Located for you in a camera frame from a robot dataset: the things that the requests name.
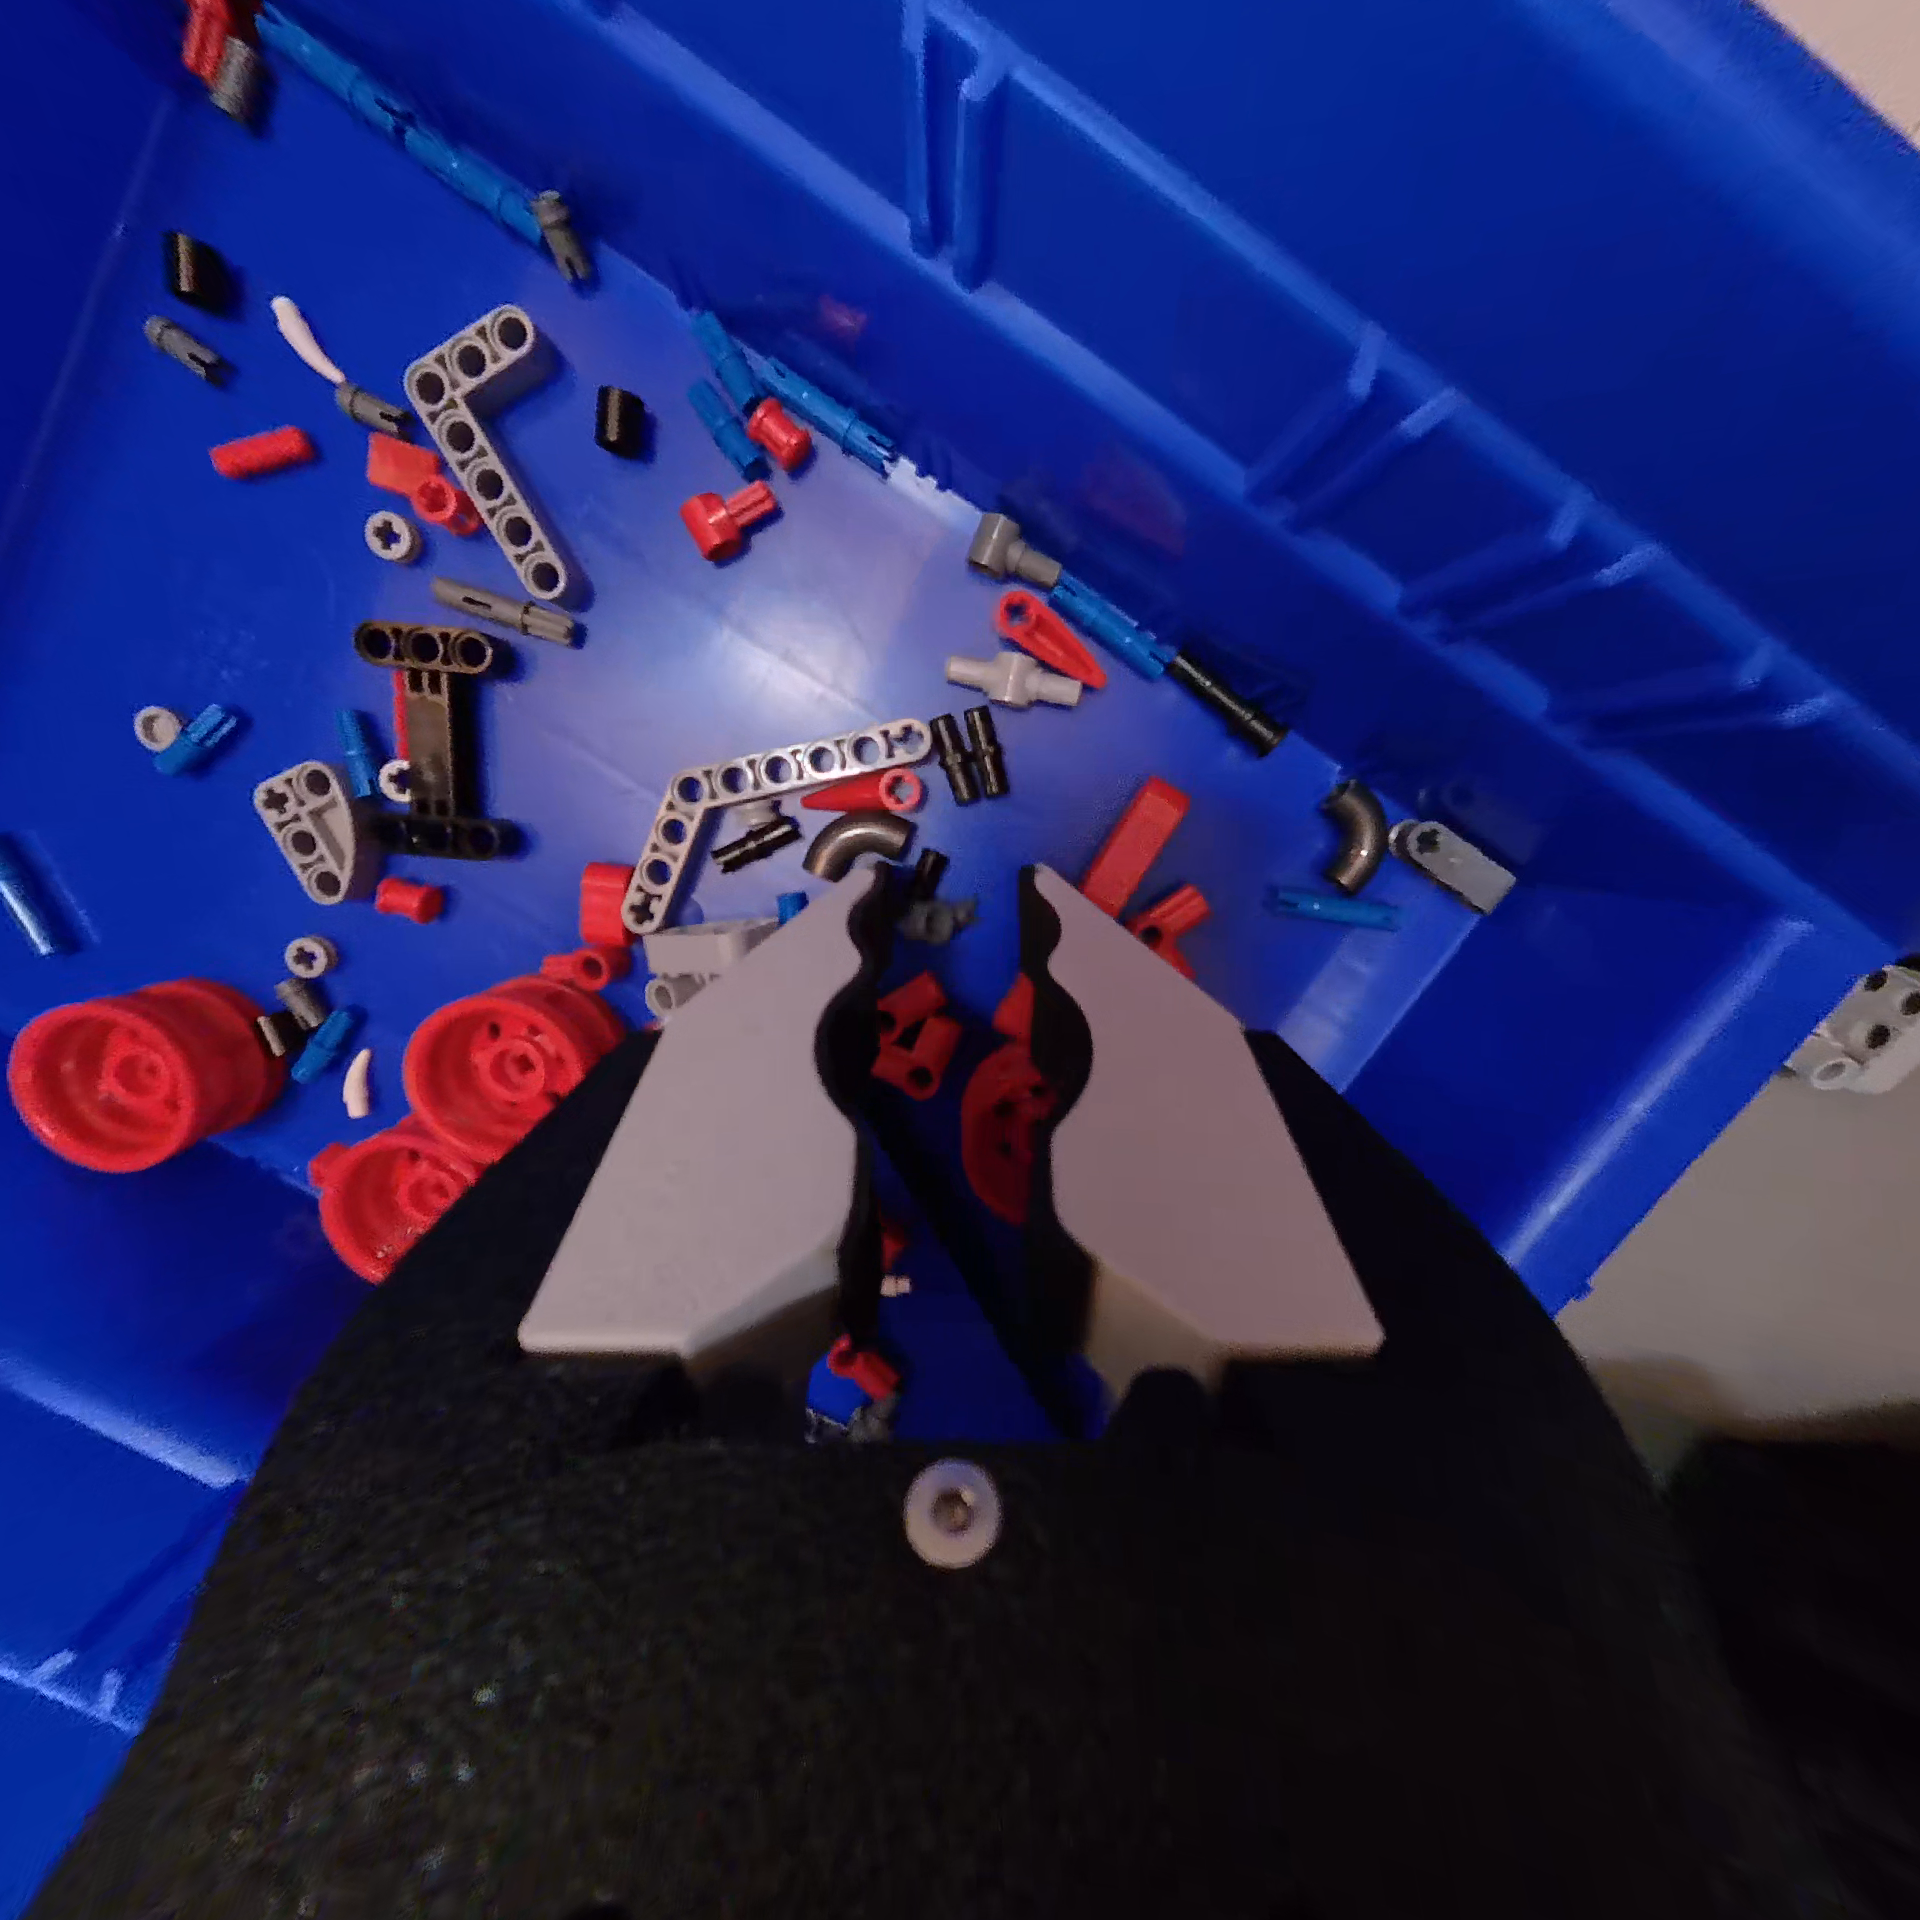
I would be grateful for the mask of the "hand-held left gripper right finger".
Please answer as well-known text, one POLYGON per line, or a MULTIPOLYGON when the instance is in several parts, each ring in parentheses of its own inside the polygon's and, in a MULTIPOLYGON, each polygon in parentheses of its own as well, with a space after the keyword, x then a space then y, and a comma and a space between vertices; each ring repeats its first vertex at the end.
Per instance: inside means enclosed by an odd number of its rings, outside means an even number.
POLYGON ((1056 1086, 1033 1255, 1069 1350, 1122 1397, 1274 1361, 1374 1359, 1383 1332, 1247 1027, 1051 864, 1023 873, 1033 1060, 1056 1086))

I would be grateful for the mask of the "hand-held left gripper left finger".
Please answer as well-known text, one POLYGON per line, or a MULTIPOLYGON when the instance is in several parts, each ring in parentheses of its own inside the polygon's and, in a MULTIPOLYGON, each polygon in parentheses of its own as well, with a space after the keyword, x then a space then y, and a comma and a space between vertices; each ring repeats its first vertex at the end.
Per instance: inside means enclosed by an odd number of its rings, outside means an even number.
POLYGON ((891 864, 857 864, 654 1035, 520 1322, 552 1361, 675 1361, 804 1387, 879 1306, 861 1104, 891 864))

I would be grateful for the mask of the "blue plastic bin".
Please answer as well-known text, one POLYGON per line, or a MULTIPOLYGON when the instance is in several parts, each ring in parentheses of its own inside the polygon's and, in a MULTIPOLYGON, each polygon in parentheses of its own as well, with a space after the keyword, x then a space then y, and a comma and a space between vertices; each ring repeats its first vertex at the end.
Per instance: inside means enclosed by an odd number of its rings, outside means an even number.
POLYGON ((626 862, 659 784, 858 718, 948 707, 989 634, 964 563, 1007 508, 1069 573, 1276 710, 1254 757, 1113 661, 1080 715, 1007 718, 1013 797, 926 840, 981 923, 948 952, 976 1020, 1013 968, 1013 878, 1092 852, 1142 776, 1193 801, 1150 887, 1194 881, 1205 988, 1352 1090, 1549 1308, 1882 952, 1916 942, 1916 745, 1628 520, 1529 424, 1603 97, 1529 3, 285 3, 533 194, 594 284, 275 54, 244 131, 182 63, 182 3, 2 3, 2 837, 58 917, 2 917, 2 1037, 43 1008, 213 976, 272 996, 324 923, 374 1046, 374 1122, 414 1025, 579 936, 580 864, 626 862), (159 231, 235 270, 172 299, 159 231), (555 352, 499 439, 567 546, 574 648, 517 641, 478 695, 499 862, 394 858, 448 917, 310 912, 251 784, 380 715, 360 620, 428 617, 362 549, 368 433, 275 338, 297 298, 382 395, 520 299, 555 352), (688 390, 688 312, 899 444, 743 470, 688 390), (182 322, 222 389, 144 338, 182 322), (594 444, 594 390, 654 419, 594 444), (302 426, 310 468, 207 458, 302 426), (679 506, 771 482, 729 563, 679 506), (244 715, 159 776, 195 710, 244 715), (1486 917, 1393 852, 1393 934, 1291 923, 1333 891, 1320 815, 1365 779, 1518 885, 1486 917))

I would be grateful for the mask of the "dark grey toy elbow pipe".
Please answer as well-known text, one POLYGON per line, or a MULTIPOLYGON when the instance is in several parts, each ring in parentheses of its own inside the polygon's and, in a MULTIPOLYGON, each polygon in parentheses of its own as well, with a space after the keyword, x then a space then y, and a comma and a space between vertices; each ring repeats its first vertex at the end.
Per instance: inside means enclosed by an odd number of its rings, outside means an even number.
POLYGON ((1391 824, 1383 804, 1365 779, 1348 776, 1321 797, 1320 815, 1334 837, 1321 878, 1334 894, 1358 899, 1388 855, 1391 824))
POLYGON ((819 828, 804 855, 804 873, 819 881, 845 878, 861 858, 899 864, 913 844, 919 825, 883 807, 845 808, 819 828))

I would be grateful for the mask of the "red half gear piece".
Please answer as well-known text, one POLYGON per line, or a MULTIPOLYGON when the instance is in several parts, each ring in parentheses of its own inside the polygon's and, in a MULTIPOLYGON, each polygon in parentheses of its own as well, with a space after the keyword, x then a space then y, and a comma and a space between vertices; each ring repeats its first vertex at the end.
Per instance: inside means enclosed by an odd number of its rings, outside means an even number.
POLYGON ((1033 1208, 1038 1128, 1056 1114, 1056 1086, 1033 1058, 1034 984, 1018 972, 1000 1000, 994 1046, 960 1100, 960 1151, 973 1198, 1010 1229, 1033 1208))

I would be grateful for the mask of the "red toy wheel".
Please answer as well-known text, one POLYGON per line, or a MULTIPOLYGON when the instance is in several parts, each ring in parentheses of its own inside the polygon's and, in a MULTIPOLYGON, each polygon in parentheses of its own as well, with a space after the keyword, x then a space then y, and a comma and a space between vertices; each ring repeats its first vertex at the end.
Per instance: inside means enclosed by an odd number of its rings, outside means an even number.
POLYGON ((285 1094, 251 996, 214 980, 168 980, 65 1003, 27 1021, 6 1053, 22 1127, 63 1163, 144 1173, 249 1127, 285 1094))
POLYGON ((517 976, 423 1015, 403 1053, 403 1090, 449 1150, 490 1166, 626 1035, 604 996, 555 976, 517 976))
POLYGON ((366 1138, 328 1141, 308 1182, 334 1255, 380 1287, 495 1160, 407 1114, 366 1138))

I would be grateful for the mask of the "red double toy connector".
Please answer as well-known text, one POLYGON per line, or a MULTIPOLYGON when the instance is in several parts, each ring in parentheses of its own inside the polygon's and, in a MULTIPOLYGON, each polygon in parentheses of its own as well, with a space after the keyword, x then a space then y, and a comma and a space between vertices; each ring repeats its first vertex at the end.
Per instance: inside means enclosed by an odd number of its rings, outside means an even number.
POLYGON ((879 996, 874 1035, 872 1082, 911 1100, 929 1100, 948 1076, 964 1025, 948 1011, 937 972, 925 968, 879 996))

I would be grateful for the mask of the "small dark toy connector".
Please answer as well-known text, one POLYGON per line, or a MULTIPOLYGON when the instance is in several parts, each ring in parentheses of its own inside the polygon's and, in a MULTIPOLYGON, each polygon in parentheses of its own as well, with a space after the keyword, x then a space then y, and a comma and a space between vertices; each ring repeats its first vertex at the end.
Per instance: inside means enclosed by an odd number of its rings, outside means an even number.
POLYGON ((976 923, 976 899, 948 899, 948 852, 925 849, 904 881, 899 934, 911 942, 948 946, 960 929, 976 923))

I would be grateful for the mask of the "red flat toy beam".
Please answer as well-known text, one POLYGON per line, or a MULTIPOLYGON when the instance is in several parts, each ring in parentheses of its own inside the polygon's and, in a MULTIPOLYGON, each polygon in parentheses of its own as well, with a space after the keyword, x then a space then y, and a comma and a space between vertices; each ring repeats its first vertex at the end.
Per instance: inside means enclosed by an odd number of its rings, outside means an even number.
POLYGON ((1190 794, 1161 776, 1146 776, 1092 855, 1076 881, 1080 894, 1118 920, 1185 815, 1190 794))

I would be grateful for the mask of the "grey long angled toy beam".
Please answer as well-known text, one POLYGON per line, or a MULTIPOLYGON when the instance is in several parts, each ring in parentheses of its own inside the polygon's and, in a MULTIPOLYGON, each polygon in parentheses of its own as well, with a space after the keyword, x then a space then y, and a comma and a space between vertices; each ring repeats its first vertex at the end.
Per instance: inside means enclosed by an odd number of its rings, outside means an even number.
POLYGON ((626 934, 641 936, 669 923, 711 814, 782 804, 872 769, 919 767, 929 747, 929 720, 901 715, 858 732, 805 737, 673 772, 620 900, 626 934))

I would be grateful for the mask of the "short grey toy beam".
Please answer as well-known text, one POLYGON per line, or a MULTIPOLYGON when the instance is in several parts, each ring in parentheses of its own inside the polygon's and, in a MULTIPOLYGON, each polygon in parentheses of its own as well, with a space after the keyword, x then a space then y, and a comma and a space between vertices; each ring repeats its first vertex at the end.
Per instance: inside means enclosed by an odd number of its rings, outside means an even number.
POLYGON ((1491 915, 1518 885, 1514 873, 1495 855, 1437 820, 1393 824, 1388 828, 1388 852, 1478 917, 1491 915))

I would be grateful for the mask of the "pair of black toy pins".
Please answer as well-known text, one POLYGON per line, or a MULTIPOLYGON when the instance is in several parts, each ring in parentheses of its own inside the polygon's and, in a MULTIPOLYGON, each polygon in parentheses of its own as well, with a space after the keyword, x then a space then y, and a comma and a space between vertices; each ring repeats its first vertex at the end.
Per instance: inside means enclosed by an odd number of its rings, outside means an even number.
POLYGON ((964 715, 941 710, 929 718, 933 760, 944 769, 956 807, 1007 801, 1013 784, 1003 757, 997 715, 989 705, 964 715))

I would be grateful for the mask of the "black toy axle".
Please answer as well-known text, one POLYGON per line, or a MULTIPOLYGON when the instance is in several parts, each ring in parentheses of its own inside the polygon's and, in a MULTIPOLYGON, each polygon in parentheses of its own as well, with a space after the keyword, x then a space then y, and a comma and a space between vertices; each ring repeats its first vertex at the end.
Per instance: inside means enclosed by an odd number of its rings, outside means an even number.
POLYGON ((1254 698, 1242 695, 1220 673, 1185 648, 1177 648, 1165 660, 1165 680, 1205 705, 1234 733, 1234 741, 1242 741, 1257 757, 1274 755, 1291 733, 1280 718, 1274 718, 1254 698))

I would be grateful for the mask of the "grey triangular toy plate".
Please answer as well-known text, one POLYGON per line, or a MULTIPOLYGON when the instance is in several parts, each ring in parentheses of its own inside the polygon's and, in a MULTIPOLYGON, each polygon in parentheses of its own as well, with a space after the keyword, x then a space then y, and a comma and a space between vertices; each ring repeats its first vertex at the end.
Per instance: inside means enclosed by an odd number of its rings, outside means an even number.
POLYGON ((314 905, 368 900, 386 849, 372 832, 372 804, 328 760, 297 760, 255 784, 251 808, 314 905))

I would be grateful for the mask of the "light grey toy connector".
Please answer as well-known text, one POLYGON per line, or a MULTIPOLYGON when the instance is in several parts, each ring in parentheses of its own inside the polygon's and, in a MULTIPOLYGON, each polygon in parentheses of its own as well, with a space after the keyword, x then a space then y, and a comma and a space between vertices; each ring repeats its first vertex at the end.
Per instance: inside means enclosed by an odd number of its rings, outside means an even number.
POLYGON ((1076 680, 1015 648, 1000 648, 994 660, 948 657, 944 674, 1003 707, 1074 707, 1087 692, 1076 680))

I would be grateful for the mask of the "red toy cam piece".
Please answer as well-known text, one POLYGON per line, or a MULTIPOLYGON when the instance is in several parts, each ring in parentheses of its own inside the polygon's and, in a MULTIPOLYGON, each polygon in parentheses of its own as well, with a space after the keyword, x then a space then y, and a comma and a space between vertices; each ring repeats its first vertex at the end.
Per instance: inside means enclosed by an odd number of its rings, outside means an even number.
POLYGON ((1034 590, 1013 587, 997 604, 997 634, 1010 641, 1048 673, 1087 688, 1108 685, 1108 669, 1072 630, 1072 622, 1034 590))

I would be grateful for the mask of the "dark grey toy axle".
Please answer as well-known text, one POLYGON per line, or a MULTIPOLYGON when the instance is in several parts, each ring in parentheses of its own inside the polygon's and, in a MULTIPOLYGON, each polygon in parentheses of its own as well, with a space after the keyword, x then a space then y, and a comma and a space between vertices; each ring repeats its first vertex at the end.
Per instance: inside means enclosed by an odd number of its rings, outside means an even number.
POLYGON ((579 620, 533 597, 508 597, 493 587, 472 587, 445 573, 428 579, 430 597, 468 622, 499 628, 502 634, 534 637, 555 646, 574 646, 579 620))

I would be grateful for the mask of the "grey toy axle connector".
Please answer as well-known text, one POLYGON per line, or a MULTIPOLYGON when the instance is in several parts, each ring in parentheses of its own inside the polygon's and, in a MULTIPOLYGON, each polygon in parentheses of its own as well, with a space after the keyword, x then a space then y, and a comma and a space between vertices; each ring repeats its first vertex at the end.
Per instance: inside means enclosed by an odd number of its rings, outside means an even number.
POLYGON ((982 511, 968 546, 968 563, 994 581, 1023 581, 1051 593, 1062 581, 1062 560, 1023 540, 1023 524, 1003 511, 982 511))

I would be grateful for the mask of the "light grey toy assembly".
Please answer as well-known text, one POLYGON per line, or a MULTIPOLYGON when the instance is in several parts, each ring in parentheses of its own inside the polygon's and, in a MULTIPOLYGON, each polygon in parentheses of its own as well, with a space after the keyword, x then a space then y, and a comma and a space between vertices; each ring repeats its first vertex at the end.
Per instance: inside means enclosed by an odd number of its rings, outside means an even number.
POLYGON ((1916 1073, 1916 957, 1863 972, 1785 1058, 1813 1090, 1877 1096, 1916 1073))

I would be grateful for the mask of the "red flat toy connector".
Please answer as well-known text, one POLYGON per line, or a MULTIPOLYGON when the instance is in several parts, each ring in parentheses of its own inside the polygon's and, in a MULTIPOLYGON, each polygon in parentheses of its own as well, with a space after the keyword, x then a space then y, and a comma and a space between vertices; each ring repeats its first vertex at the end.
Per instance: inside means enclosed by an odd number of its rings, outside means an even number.
POLYGON ((382 494, 403 495, 418 520, 453 540, 470 540, 483 530, 470 494, 449 480, 430 447, 372 432, 366 444, 366 480, 382 494))

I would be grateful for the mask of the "grey L-shaped toy beam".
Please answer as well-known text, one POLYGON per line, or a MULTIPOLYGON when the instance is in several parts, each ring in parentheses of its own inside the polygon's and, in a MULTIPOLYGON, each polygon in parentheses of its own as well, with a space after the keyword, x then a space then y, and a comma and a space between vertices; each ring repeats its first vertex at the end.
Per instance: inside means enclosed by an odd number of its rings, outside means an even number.
POLYGON ((546 385, 555 366, 552 343, 533 312, 499 303, 421 352, 406 368, 403 389, 493 546, 513 563, 522 593, 572 607, 579 590, 572 556, 493 432, 493 419, 546 385))

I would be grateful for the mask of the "cluster of blue pins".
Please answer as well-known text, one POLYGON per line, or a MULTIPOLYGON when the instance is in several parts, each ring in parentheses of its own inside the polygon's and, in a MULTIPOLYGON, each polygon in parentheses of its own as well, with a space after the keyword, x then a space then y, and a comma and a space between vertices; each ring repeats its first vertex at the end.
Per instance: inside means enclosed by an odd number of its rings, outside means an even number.
POLYGON ((711 310, 692 310, 688 325, 702 354, 710 360, 710 381, 697 385, 688 399, 704 408, 716 439, 729 450, 729 458, 734 458, 743 476, 762 476, 764 468, 775 468, 743 432, 749 411, 764 395, 777 395, 786 411, 811 426, 812 452, 819 444, 830 444, 879 476, 891 473, 899 464, 896 436, 888 436, 848 401, 830 395, 792 366, 740 346, 711 310))

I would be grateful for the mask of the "long blue axle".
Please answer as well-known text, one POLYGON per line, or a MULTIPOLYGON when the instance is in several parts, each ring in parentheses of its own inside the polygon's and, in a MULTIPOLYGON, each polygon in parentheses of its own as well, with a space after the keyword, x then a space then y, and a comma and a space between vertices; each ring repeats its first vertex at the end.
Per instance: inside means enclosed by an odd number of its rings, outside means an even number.
POLYGON ((522 183, 517 183, 508 173, 460 146, 445 131, 436 131, 392 86, 372 78, 349 54, 320 43, 280 6, 257 3, 255 29, 272 54, 279 54, 294 71, 320 86, 360 124, 374 131, 412 162, 418 162, 460 199, 485 211, 495 225, 522 238, 529 248, 546 250, 543 225, 534 218, 534 194, 522 183))

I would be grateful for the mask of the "red and grey toy spring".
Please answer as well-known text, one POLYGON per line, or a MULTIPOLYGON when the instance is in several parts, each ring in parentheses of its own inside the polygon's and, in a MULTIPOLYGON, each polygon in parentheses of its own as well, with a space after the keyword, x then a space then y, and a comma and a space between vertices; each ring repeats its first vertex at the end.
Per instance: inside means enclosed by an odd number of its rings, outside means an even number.
POLYGON ((257 9, 260 3, 182 3, 179 57, 214 112, 244 131, 257 124, 267 94, 257 9))

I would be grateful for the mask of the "light grey toy bracket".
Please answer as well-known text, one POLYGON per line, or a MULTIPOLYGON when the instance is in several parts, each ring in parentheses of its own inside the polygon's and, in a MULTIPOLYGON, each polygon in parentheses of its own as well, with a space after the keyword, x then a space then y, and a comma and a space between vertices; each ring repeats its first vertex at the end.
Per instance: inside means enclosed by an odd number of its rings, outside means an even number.
POLYGON ((645 961, 643 1005, 649 1020, 669 1021, 702 988, 739 967, 754 946, 779 929, 777 917, 704 920, 643 934, 645 961))

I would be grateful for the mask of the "black H-shaped toy frame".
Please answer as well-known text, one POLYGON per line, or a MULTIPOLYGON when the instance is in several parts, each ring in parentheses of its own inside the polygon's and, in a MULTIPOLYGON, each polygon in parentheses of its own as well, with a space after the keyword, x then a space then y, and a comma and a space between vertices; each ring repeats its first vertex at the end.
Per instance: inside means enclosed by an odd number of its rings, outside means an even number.
POLYGON ((522 852, 522 828, 483 814, 472 692, 495 669, 495 642, 470 628, 362 620, 356 657, 394 674, 406 720, 407 797, 374 814, 392 855, 490 862, 522 852))

